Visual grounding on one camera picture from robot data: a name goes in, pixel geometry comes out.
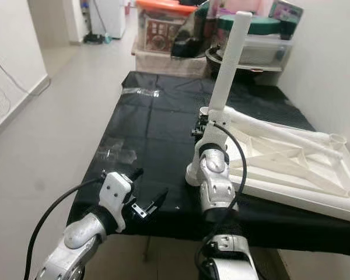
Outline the black bag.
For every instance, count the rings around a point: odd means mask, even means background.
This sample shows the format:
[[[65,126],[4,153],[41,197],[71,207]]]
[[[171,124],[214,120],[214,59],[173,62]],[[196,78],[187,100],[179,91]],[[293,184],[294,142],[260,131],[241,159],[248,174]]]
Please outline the black bag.
[[[173,58],[202,58],[212,45],[216,16],[211,0],[201,0],[178,29],[173,40],[170,56]]]

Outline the clear plastic storage container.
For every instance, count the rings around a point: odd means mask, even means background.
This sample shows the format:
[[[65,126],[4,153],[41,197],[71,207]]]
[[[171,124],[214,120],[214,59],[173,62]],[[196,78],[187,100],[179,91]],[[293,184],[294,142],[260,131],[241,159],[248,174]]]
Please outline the clear plastic storage container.
[[[239,59],[239,64],[268,66],[282,61],[284,54],[292,47],[292,40],[282,40],[279,34],[248,34]]]

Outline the clear plastic bag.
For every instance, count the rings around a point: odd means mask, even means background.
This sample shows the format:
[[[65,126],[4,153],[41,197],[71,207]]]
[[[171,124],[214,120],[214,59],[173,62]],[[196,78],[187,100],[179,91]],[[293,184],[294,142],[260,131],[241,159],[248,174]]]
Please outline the clear plastic bag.
[[[133,148],[126,146],[124,138],[105,138],[102,139],[95,152],[95,158],[113,163],[123,163],[132,165],[138,155]]]
[[[122,89],[122,95],[141,95],[150,97],[159,97],[160,90],[151,90],[141,87],[125,87]]]

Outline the green printed box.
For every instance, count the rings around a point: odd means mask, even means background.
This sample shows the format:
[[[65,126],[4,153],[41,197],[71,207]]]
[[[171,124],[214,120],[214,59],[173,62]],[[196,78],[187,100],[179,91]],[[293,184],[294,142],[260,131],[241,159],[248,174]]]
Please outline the green printed box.
[[[268,17],[279,21],[282,40],[292,40],[304,14],[304,9],[287,0],[274,0]]]

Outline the white refrigerator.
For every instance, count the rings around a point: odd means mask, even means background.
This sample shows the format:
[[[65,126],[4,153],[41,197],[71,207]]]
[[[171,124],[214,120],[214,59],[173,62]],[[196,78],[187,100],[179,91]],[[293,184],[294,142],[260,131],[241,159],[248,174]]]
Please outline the white refrigerator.
[[[89,0],[90,32],[121,39],[127,27],[130,0]]]

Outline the orange lidded storage box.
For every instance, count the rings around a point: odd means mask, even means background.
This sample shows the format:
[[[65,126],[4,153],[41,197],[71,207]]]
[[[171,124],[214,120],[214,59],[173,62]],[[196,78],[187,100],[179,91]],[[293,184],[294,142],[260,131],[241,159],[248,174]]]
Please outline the orange lidded storage box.
[[[178,0],[136,0],[138,32],[136,51],[170,53],[180,27],[197,7]]]

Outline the black tablecloth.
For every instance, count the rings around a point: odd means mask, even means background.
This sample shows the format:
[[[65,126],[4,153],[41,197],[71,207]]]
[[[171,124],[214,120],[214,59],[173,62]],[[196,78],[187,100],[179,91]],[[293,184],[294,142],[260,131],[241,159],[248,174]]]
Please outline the black tablecloth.
[[[200,241],[208,233],[197,189],[186,184],[185,170],[194,149],[191,131],[197,112],[207,106],[214,88],[210,78],[182,78],[132,71],[122,87],[155,90],[156,96],[122,94],[99,141],[102,148],[122,141],[135,152],[132,163],[112,156],[95,155],[84,180],[98,179],[111,171],[143,170],[134,194],[149,203],[168,189],[161,210],[150,221],[127,225],[125,235],[169,237]],[[350,256],[350,222],[263,198],[242,195],[238,220],[252,246],[279,250],[319,251]]]

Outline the beige cloth covered bench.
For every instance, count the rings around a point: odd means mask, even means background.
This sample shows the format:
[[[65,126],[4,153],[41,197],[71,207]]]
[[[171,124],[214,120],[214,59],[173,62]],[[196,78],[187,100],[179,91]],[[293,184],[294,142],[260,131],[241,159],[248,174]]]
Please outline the beige cloth covered bench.
[[[210,73],[206,58],[175,58],[170,54],[141,50],[132,51],[132,55],[138,72],[184,78],[204,78]]]

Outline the pink plastic container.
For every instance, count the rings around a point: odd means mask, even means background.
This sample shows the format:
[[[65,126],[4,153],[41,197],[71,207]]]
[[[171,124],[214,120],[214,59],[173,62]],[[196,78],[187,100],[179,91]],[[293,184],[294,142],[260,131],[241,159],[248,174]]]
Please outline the pink plastic container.
[[[218,16],[234,15],[238,11],[250,12],[256,16],[266,16],[266,5],[272,0],[220,0]]]

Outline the white plastic table top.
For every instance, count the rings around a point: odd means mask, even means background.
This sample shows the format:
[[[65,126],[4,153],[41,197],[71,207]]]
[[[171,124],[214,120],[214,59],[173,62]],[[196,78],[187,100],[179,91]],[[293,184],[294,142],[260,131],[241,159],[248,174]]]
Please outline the white plastic table top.
[[[229,179],[234,185],[240,184],[243,170],[261,169],[295,176],[311,172],[350,188],[350,152],[346,146],[332,153],[303,148],[242,132],[232,120],[228,130],[236,138],[236,142],[228,138],[226,144]],[[243,193],[350,222],[350,198],[253,181],[248,174]]]

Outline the green round pot lid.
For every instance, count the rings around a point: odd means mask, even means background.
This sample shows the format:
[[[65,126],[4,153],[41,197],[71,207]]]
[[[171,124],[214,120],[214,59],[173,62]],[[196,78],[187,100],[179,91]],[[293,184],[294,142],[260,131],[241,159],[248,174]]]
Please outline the green round pot lid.
[[[217,20],[217,28],[222,30],[232,30],[236,15],[222,15]],[[271,17],[253,16],[251,18],[248,34],[269,35],[279,34],[280,21]]]

